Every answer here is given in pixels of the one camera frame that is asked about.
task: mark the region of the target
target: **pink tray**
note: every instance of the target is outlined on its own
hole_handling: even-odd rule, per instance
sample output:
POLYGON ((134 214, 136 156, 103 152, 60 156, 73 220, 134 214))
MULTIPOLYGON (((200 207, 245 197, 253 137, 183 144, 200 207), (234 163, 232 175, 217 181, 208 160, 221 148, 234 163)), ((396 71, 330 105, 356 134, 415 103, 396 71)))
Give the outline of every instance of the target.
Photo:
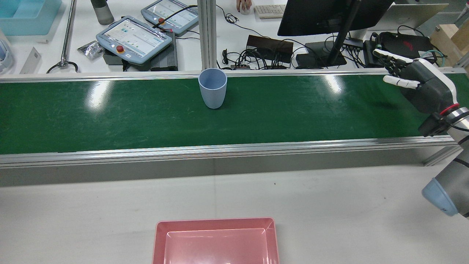
POLYGON ((163 221, 153 264, 279 264, 272 218, 163 221))

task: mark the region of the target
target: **red ring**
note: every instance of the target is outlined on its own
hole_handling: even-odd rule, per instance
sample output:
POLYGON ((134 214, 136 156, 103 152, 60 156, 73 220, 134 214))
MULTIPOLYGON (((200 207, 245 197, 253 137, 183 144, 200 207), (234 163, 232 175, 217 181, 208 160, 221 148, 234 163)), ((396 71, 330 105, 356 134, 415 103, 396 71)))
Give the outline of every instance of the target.
POLYGON ((446 113, 446 111, 448 111, 449 109, 453 108, 453 107, 458 107, 459 104, 456 103, 456 104, 453 104, 453 105, 450 105, 448 106, 447 108, 445 108, 445 110, 441 111, 440 115, 444 115, 446 113))

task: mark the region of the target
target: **light blue bin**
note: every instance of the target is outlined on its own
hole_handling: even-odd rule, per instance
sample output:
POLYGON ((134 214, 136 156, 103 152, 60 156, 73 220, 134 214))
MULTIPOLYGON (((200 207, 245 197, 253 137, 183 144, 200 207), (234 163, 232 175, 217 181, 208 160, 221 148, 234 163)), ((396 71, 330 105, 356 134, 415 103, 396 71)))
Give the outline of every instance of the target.
POLYGON ((7 36, 47 35, 62 0, 0 0, 0 28, 7 36))

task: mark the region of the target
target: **blue cup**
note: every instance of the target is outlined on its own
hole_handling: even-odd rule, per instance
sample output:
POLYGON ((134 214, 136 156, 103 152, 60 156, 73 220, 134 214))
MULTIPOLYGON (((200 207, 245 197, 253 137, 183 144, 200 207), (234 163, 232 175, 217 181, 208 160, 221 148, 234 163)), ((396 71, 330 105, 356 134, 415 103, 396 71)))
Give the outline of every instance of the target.
POLYGON ((205 105, 212 109, 219 108, 227 93, 227 75, 220 69, 208 68, 200 73, 198 80, 205 105))

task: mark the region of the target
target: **plastic bag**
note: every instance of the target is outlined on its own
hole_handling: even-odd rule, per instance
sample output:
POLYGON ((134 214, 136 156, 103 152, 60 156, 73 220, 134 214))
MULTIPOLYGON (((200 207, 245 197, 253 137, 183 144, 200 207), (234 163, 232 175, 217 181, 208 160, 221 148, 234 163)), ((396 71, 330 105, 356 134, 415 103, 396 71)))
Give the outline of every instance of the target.
POLYGON ((102 56, 104 48, 95 40, 79 47, 77 50, 83 53, 86 57, 88 57, 88 59, 94 60, 102 56))

